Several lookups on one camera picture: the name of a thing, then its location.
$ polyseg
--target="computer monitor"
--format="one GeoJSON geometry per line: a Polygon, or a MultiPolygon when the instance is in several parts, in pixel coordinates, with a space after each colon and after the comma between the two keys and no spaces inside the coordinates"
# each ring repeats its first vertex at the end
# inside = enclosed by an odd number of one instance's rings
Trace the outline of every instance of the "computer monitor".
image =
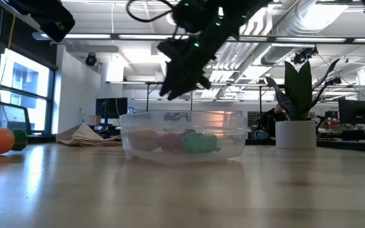
{"type": "Polygon", "coordinates": [[[119,118],[121,115],[127,114],[127,98],[104,98],[96,100],[95,115],[105,119],[119,118]]]}
{"type": "Polygon", "coordinates": [[[365,101],[339,100],[341,124],[365,124],[365,101]]]}
{"type": "Polygon", "coordinates": [[[332,118],[332,119],[338,119],[339,118],[339,114],[337,111],[326,111],[324,112],[324,115],[327,118],[332,118]]]}

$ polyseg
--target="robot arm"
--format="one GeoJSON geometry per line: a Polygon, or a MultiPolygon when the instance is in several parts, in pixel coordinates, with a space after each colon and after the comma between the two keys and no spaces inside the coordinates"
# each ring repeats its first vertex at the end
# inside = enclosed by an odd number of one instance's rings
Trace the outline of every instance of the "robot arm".
{"type": "Polygon", "coordinates": [[[158,49],[167,55],[167,75],[160,95],[168,99],[197,89],[197,84],[210,89],[211,83],[203,76],[203,67],[215,59],[215,53],[229,37],[239,36],[240,27],[271,0],[181,0],[170,10],[178,27],[197,37],[187,40],[170,38],[158,49]],[[224,16],[218,15],[219,7],[224,16]]]}
{"type": "Polygon", "coordinates": [[[74,27],[73,16],[57,0],[3,0],[21,15],[30,15],[52,40],[60,42],[74,27]]]}

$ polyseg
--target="green toy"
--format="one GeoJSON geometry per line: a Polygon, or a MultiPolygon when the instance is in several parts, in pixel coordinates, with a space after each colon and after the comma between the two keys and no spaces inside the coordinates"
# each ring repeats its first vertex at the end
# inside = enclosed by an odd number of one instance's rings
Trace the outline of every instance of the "green toy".
{"type": "Polygon", "coordinates": [[[202,154],[220,151],[218,138],[213,134],[190,133],[183,137],[182,148],[186,153],[202,154]]]}

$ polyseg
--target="potted plant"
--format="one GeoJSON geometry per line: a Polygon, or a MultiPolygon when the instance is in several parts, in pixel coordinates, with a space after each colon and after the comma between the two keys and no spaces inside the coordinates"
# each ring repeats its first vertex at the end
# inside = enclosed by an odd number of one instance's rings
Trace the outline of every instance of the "potted plant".
{"type": "Polygon", "coordinates": [[[312,100],[312,92],[325,82],[339,60],[334,61],[326,74],[314,85],[312,85],[311,64],[309,61],[301,67],[299,72],[291,63],[286,61],[285,93],[281,91],[272,78],[266,77],[268,85],[276,91],[279,105],[284,108],[290,117],[290,121],[276,123],[276,146],[278,148],[316,148],[316,125],[313,121],[307,121],[307,116],[309,110],[319,101],[319,97],[328,86],[327,83],[324,84],[314,100],[312,100]]]}

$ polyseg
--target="green leaf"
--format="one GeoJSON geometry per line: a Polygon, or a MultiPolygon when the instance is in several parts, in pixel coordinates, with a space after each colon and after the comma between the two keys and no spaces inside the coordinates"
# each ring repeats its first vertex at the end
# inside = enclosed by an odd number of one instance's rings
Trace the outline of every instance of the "green leaf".
{"type": "Polygon", "coordinates": [[[291,95],[289,96],[292,104],[298,110],[306,110],[312,103],[312,74],[311,64],[307,61],[298,73],[297,81],[291,95]]]}
{"type": "Polygon", "coordinates": [[[308,111],[313,108],[316,103],[319,101],[319,98],[321,97],[323,91],[327,88],[328,85],[324,85],[324,87],[319,91],[319,93],[317,94],[317,97],[315,98],[315,100],[312,102],[311,106],[309,107],[308,111]]]}
{"type": "Polygon", "coordinates": [[[270,77],[266,77],[267,83],[269,86],[273,87],[276,91],[276,98],[281,107],[284,108],[284,110],[287,112],[287,114],[290,116],[290,120],[301,120],[299,115],[299,110],[297,107],[292,105],[291,100],[288,98],[287,95],[285,95],[281,89],[278,87],[276,81],[270,77]]]}
{"type": "Polygon", "coordinates": [[[285,94],[290,96],[297,82],[298,72],[295,67],[285,61],[285,94]]]}
{"type": "Polygon", "coordinates": [[[333,71],[333,69],[335,69],[336,64],[339,62],[340,59],[335,60],[328,68],[328,70],[326,71],[326,74],[323,75],[323,77],[321,77],[314,85],[313,89],[316,89],[318,86],[320,86],[328,77],[329,73],[333,71]]]}

